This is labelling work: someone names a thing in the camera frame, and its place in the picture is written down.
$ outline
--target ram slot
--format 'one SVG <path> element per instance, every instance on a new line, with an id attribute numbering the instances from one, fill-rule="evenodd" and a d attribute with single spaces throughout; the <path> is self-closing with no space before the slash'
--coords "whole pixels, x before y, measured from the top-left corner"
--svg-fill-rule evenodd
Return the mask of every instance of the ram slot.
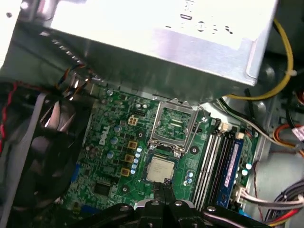
<path id="1" fill-rule="evenodd" d="M 209 138 L 196 188 L 192 197 L 192 202 L 197 210 L 201 210 L 204 206 L 209 180 L 211 178 L 211 171 L 213 170 L 216 158 L 215 155 L 219 149 L 220 141 L 221 137 L 215 134 L 212 134 Z"/>
<path id="2" fill-rule="evenodd" d="M 212 181 L 209 189 L 209 205 L 215 205 L 216 197 L 219 192 L 220 183 L 222 180 L 225 164 L 228 162 L 229 153 L 231 151 L 232 146 L 234 145 L 235 134 L 234 133 L 225 133 L 223 136 L 222 144 L 220 146 L 220 151 L 218 153 L 217 168 L 213 172 Z"/>

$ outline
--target cpu socket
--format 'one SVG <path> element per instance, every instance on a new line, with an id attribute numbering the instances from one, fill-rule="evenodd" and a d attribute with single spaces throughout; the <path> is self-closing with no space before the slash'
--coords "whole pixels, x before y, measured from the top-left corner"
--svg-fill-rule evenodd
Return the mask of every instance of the cpu socket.
<path id="1" fill-rule="evenodd" d="M 183 121 L 174 120 L 175 123 L 171 123 L 171 125 L 181 128 L 181 130 L 178 132 L 182 131 L 184 133 L 185 136 L 183 138 L 179 138 L 179 139 L 169 138 L 167 136 L 160 135 L 157 132 L 158 128 L 161 127 L 162 124 L 162 116 L 164 112 L 167 110 L 178 111 L 188 116 L 188 118 L 183 119 Z M 198 110 L 194 110 L 188 104 L 188 102 L 183 102 L 181 104 L 179 103 L 178 99 L 173 99 L 169 102 L 160 102 L 156 112 L 156 117 L 152 129 L 151 137 L 149 140 L 149 149 L 154 150 L 155 148 L 158 147 L 170 147 L 174 154 L 174 157 L 180 158 L 181 155 L 187 151 L 186 146 L 188 145 L 192 128 L 195 124 L 197 115 L 198 115 Z"/>

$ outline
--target yellow wire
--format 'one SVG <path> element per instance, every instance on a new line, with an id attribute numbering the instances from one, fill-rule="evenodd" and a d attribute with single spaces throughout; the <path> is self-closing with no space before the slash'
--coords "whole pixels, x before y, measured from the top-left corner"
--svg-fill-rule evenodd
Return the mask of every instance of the yellow wire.
<path id="1" fill-rule="evenodd" d="M 285 220 L 282 220 L 282 221 L 279 221 L 279 222 L 270 224 L 269 226 L 270 226 L 270 227 L 276 227 L 276 226 L 279 226 L 279 225 L 281 225 L 281 224 L 283 224 L 283 223 L 286 223 L 287 221 L 288 221 L 288 218 L 285 219 Z"/>
<path id="2" fill-rule="evenodd" d="M 287 85 L 287 83 L 290 80 L 290 72 L 293 70 L 294 68 L 294 57 L 293 57 L 293 52 L 291 49 L 291 45 L 289 43 L 288 37 L 285 33 L 284 28 L 282 27 L 282 25 L 277 21 L 277 19 L 274 19 L 274 23 L 277 26 L 279 33 L 282 37 L 282 41 L 286 50 L 286 55 L 287 55 L 287 70 L 286 70 L 286 75 L 284 76 L 284 78 L 282 79 L 282 81 L 272 90 L 268 91 L 267 93 L 260 95 L 260 96 L 253 96 L 253 97 L 248 97 L 248 96 L 237 96 L 237 95 L 228 95 L 228 97 L 230 98 L 234 98 L 234 99 L 238 99 L 238 100 L 251 100 L 251 101 L 255 101 L 255 100 L 263 100 L 263 99 L 267 99 L 270 98 L 274 95 L 277 95 L 278 93 L 280 93 L 284 87 Z"/>

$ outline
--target cooling fan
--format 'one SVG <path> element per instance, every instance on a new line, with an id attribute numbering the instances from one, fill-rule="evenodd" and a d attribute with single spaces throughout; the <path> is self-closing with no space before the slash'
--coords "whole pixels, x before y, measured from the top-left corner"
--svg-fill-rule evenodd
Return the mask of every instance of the cooling fan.
<path id="1" fill-rule="evenodd" d="M 19 99 L 24 90 L 35 104 Z M 14 226 L 16 220 L 23 224 L 31 221 L 65 193 L 90 113 L 89 107 L 77 102 L 24 88 L 18 88 L 12 100 L 1 155 L 7 168 L 0 227 L 9 215 L 9 224 Z"/>

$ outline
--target red wire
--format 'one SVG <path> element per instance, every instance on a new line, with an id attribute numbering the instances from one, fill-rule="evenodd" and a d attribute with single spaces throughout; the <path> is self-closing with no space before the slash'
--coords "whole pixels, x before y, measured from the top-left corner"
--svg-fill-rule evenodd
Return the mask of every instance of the red wire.
<path id="1" fill-rule="evenodd" d="M 255 196 L 256 198 L 257 197 L 257 163 L 258 161 L 256 161 L 254 164 L 253 164 L 253 171 L 254 171 L 254 188 L 255 188 Z M 260 217 L 261 217 L 261 220 L 264 221 L 264 216 L 263 216 L 263 213 L 262 213 L 262 210 L 261 210 L 261 207 L 258 207 L 258 211 L 260 212 Z"/>
<path id="2" fill-rule="evenodd" d="M 17 90 L 17 87 L 18 87 L 18 83 L 17 82 L 14 82 L 13 83 L 13 89 L 9 92 L 9 95 L 8 95 L 8 101 L 6 103 L 6 105 L 3 107 L 2 109 L 2 123 L 0 125 L 0 133 L 1 133 L 1 139 L 0 139 L 0 155 L 2 154 L 2 143 L 3 143 L 3 140 L 5 139 L 5 128 L 4 128 L 4 123 L 6 122 L 7 120 L 7 108 L 8 106 L 11 104 L 12 102 L 12 98 L 13 98 L 13 95 L 15 93 L 15 91 Z"/>
<path id="3" fill-rule="evenodd" d="M 283 221 L 285 219 L 288 219 L 290 217 L 292 217 L 293 215 L 295 215 L 296 213 L 299 212 L 300 209 L 293 209 L 293 210 L 290 210 L 289 212 L 287 212 L 286 214 L 284 214 L 283 216 L 281 217 L 278 217 L 275 221 L 273 221 L 272 223 L 276 223 L 276 222 L 279 222 L 279 221 Z"/>

